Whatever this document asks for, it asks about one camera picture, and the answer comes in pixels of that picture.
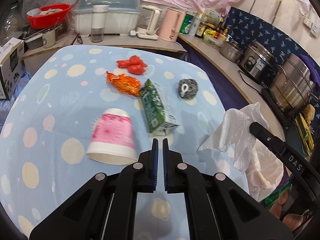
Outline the white electric kettle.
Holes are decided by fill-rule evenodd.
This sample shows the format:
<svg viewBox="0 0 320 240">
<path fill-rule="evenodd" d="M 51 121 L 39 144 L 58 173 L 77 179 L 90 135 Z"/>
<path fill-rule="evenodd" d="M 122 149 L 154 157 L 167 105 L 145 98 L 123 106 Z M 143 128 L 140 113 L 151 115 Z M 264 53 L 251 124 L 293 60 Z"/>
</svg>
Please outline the white electric kettle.
<svg viewBox="0 0 320 240">
<path fill-rule="evenodd" d="M 141 14 L 137 22 L 136 36 L 145 40 L 158 40 L 158 20 L 161 9 L 153 5 L 142 5 Z"/>
</svg>

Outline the steel rice cooker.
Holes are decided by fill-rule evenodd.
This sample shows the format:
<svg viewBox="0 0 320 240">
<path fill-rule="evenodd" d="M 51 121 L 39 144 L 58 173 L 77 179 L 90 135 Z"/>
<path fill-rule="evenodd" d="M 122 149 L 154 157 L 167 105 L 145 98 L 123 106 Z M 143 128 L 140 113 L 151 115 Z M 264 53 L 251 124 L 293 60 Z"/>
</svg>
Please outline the steel rice cooker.
<svg viewBox="0 0 320 240">
<path fill-rule="evenodd" d="M 274 62 L 273 54 L 258 41 L 253 41 L 248 45 L 238 66 L 256 83 L 264 83 L 268 86 L 276 75 Z"/>
</svg>

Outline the green tin can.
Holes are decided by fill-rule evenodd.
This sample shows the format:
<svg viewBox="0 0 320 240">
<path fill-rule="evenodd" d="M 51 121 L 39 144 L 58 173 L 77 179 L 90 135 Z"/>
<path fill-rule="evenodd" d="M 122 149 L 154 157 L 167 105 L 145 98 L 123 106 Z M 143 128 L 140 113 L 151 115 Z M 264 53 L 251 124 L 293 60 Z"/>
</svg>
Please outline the green tin can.
<svg viewBox="0 0 320 240">
<path fill-rule="evenodd" d="M 189 33 L 190 27 L 191 27 L 192 22 L 193 22 L 193 18 L 194 18 L 194 15 L 192 15 L 192 14 L 186 14 L 185 15 L 184 20 L 183 20 L 182 25 L 181 25 L 181 28 L 180 28 L 180 33 L 182 33 L 182 34 L 188 34 Z"/>
</svg>

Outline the pink electric kettle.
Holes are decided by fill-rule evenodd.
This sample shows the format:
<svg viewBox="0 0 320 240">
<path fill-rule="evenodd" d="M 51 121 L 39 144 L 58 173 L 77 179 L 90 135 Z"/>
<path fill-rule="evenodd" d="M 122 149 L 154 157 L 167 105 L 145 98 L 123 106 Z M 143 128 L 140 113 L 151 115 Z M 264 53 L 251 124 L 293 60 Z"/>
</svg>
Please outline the pink electric kettle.
<svg viewBox="0 0 320 240">
<path fill-rule="evenodd" d="M 168 8 L 161 23 L 159 38 L 168 42 L 175 42 L 184 18 L 185 12 Z"/>
</svg>

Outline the white blender cup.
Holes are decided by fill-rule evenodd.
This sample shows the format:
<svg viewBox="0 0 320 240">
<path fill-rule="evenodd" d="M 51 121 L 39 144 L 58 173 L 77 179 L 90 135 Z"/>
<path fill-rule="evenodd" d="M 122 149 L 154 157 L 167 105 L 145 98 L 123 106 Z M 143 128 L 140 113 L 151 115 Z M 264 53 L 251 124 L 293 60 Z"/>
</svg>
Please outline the white blender cup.
<svg viewBox="0 0 320 240">
<path fill-rule="evenodd" d="M 92 8 L 91 42 L 99 43 L 104 39 L 108 5 L 94 5 Z"/>
</svg>

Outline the red plastic basin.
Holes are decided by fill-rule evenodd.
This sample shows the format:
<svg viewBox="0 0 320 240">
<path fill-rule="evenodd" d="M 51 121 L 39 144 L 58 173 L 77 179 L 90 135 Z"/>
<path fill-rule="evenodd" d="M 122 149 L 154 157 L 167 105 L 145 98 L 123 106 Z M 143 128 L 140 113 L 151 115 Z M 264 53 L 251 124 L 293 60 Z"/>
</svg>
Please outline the red plastic basin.
<svg viewBox="0 0 320 240">
<path fill-rule="evenodd" d="M 71 5 L 61 3 L 61 4 L 52 4 L 40 8 L 42 12 L 46 14 L 40 14 L 39 16 L 27 16 L 29 23 L 34 29 L 44 29 L 53 27 L 57 23 L 61 23 L 67 12 L 70 11 Z"/>
</svg>

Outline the dark green milk carton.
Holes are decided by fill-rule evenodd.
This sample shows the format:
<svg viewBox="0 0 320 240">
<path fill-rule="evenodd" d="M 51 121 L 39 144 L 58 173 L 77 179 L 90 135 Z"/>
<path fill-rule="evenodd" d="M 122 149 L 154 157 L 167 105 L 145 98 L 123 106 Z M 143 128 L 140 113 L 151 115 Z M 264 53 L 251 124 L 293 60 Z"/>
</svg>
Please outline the dark green milk carton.
<svg viewBox="0 0 320 240">
<path fill-rule="evenodd" d="M 139 95 L 150 133 L 167 135 L 180 126 L 159 84 L 147 79 Z"/>
</svg>

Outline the red plastic bag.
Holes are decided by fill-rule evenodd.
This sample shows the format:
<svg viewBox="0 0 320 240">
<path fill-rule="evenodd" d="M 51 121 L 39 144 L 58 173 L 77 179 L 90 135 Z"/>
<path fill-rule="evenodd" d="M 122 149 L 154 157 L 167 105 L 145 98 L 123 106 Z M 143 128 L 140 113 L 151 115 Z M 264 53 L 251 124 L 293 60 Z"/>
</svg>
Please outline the red plastic bag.
<svg viewBox="0 0 320 240">
<path fill-rule="evenodd" d="M 142 75 L 148 66 L 137 55 L 131 56 L 128 60 L 116 61 L 118 68 L 125 68 L 131 74 Z"/>
</svg>

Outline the white paper towel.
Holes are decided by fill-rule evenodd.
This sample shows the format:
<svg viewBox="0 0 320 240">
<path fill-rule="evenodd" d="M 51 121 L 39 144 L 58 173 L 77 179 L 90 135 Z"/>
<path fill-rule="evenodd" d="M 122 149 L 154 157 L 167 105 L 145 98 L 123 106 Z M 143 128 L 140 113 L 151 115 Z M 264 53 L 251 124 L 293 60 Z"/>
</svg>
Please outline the white paper towel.
<svg viewBox="0 0 320 240">
<path fill-rule="evenodd" d="M 234 145 L 233 166 L 244 173 L 249 167 L 256 142 L 256 137 L 249 131 L 250 125 L 254 122 L 269 129 L 266 119 L 260 113 L 259 102 L 247 105 L 240 110 L 231 108 L 225 112 L 223 121 L 214 133 L 197 150 L 210 149 L 226 152 L 231 145 Z"/>
</svg>

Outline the pink paper cup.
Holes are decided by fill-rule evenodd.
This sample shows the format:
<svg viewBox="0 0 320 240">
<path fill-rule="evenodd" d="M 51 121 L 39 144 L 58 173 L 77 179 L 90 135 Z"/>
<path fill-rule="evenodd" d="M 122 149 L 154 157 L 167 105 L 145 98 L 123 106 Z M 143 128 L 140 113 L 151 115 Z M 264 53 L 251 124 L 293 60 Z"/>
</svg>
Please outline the pink paper cup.
<svg viewBox="0 0 320 240">
<path fill-rule="evenodd" d="M 122 109 L 109 108 L 98 120 L 86 155 L 100 163 L 130 165 L 137 161 L 132 121 Z"/>
</svg>

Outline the large steel steamer pot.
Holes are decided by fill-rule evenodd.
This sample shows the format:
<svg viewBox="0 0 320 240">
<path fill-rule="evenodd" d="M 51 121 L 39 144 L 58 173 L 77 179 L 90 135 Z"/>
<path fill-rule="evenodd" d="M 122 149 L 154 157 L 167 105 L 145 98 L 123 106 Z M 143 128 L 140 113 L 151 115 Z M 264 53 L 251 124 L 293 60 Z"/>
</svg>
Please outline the large steel steamer pot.
<svg viewBox="0 0 320 240">
<path fill-rule="evenodd" d="M 278 69 L 269 93 L 284 115 L 294 115 L 311 99 L 319 101 L 313 93 L 316 84 L 311 81 L 310 70 L 301 58 L 291 53 Z"/>
</svg>

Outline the blue spotted tablecloth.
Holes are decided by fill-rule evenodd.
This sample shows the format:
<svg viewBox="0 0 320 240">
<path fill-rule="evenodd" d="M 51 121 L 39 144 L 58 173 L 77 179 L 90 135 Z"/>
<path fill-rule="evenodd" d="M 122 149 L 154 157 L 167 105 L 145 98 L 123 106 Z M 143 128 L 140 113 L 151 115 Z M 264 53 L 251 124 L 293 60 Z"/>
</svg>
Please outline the blue spotted tablecloth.
<svg viewBox="0 0 320 240">
<path fill-rule="evenodd" d="M 223 172 L 248 190 L 245 174 L 233 166 L 234 150 L 198 151 L 223 120 L 225 109 L 207 73 L 198 66 L 134 49 L 68 46 L 36 72 L 13 104 L 1 131 L 1 204 L 18 231 L 33 228 L 98 172 L 112 175 L 121 166 L 86 155 L 93 130 L 109 108 L 131 118 L 137 153 L 151 148 L 139 98 L 121 94 L 106 72 L 121 74 L 116 61 L 137 55 L 148 66 L 139 77 L 159 84 L 178 120 L 167 137 L 171 150 L 200 172 Z M 194 79 L 195 98 L 178 94 L 179 81 Z"/>
</svg>

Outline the steel wool scrubber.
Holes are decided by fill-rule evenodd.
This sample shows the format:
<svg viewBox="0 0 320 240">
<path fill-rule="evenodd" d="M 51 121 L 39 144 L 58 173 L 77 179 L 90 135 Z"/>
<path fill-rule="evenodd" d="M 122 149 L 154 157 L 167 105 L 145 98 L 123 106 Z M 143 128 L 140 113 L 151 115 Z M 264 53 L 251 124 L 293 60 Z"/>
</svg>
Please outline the steel wool scrubber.
<svg viewBox="0 0 320 240">
<path fill-rule="evenodd" d="M 178 94 L 184 100 L 195 98 L 199 91 L 199 85 L 194 79 L 182 79 L 179 81 Z"/>
</svg>

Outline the black induction cooker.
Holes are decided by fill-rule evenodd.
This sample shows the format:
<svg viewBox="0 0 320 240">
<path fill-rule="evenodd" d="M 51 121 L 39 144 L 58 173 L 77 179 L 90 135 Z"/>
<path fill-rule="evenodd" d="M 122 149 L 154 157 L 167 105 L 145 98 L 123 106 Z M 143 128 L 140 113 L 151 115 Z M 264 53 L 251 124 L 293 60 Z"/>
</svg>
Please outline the black induction cooker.
<svg viewBox="0 0 320 240">
<path fill-rule="evenodd" d="M 281 126 L 285 129 L 288 129 L 291 124 L 291 120 L 289 118 L 287 118 L 284 115 L 284 113 L 280 110 L 280 108 L 277 106 L 275 101 L 272 99 L 272 96 L 270 95 L 268 89 L 262 88 L 260 95 L 265 100 L 265 102 L 268 104 L 271 111 L 273 112 L 273 114 L 276 116 L 276 118 L 280 122 Z"/>
</svg>

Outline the dark sauce bottle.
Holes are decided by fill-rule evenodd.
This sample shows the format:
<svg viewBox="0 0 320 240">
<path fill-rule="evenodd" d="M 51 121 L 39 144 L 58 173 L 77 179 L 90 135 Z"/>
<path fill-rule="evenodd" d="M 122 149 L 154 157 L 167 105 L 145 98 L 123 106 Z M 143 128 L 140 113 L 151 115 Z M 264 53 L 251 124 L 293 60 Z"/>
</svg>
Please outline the dark sauce bottle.
<svg viewBox="0 0 320 240">
<path fill-rule="evenodd" d="M 204 14 L 204 16 L 202 17 L 202 20 L 198 26 L 198 29 L 196 31 L 196 34 L 195 36 L 198 37 L 198 38 L 201 38 L 202 35 L 203 35 L 203 32 L 206 28 L 206 23 L 207 23 L 207 18 L 208 18 L 208 15 L 207 14 Z"/>
</svg>

